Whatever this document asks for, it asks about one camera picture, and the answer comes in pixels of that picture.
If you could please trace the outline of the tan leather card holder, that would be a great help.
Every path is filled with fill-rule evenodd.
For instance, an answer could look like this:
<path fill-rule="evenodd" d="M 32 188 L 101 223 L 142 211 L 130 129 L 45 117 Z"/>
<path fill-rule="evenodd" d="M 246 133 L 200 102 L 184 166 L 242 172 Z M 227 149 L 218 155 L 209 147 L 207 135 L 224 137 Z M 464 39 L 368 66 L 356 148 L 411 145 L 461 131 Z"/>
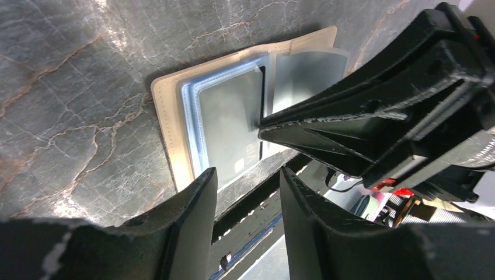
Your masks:
<path fill-rule="evenodd" d="M 349 53 L 337 27 L 256 45 L 165 76 L 151 93 L 178 191 L 209 167 L 225 188 L 283 150 L 258 138 L 264 117 L 341 80 Z"/>

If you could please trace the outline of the black VIP card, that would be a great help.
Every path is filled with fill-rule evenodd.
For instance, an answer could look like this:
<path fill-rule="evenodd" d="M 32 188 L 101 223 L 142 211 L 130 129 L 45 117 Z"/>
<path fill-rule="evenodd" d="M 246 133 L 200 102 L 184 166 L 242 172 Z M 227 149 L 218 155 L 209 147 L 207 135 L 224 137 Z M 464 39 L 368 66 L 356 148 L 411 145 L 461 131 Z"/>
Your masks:
<path fill-rule="evenodd" d="M 257 126 L 263 112 L 265 67 L 250 65 L 198 88 L 208 166 L 218 186 L 232 184 L 258 164 L 262 145 Z"/>

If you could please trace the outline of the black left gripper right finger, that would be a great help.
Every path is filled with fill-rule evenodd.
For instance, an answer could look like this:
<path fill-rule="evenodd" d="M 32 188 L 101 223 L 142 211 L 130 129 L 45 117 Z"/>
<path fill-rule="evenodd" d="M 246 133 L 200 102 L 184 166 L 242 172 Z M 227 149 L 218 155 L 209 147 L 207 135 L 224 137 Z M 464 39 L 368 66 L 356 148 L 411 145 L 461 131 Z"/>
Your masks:
<path fill-rule="evenodd" d="M 291 279 L 493 279 L 494 223 L 413 223 L 356 216 L 289 168 L 280 195 Z"/>

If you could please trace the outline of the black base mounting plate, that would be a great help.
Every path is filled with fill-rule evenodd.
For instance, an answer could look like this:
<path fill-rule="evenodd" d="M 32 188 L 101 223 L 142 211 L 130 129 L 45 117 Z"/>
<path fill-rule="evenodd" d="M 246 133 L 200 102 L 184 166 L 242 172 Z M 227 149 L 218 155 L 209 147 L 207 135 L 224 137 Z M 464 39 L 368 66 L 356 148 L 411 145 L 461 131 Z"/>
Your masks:
<path fill-rule="evenodd" d="M 207 279 L 221 279 L 281 221 L 280 170 L 234 203 L 215 222 Z"/>

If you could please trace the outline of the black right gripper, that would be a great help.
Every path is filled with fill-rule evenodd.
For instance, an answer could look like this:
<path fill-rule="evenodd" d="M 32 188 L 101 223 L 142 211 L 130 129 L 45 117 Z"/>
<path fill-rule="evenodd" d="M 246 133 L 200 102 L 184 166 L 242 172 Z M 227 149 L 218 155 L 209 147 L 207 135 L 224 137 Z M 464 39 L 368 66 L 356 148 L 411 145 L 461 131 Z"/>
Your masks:
<path fill-rule="evenodd" d="M 456 6 L 426 9 L 361 68 L 264 118 L 259 137 L 370 190 L 474 203 L 494 168 L 494 36 Z"/>

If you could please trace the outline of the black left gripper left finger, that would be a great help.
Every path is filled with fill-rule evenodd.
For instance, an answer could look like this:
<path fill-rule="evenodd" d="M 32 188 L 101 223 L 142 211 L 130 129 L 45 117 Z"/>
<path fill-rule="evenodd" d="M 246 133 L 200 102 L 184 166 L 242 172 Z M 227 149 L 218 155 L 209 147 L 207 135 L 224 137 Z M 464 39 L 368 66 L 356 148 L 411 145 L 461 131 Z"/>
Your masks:
<path fill-rule="evenodd" d="M 84 219 L 1 221 L 2 279 L 206 279 L 217 203 L 210 167 L 119 227 Z"/>

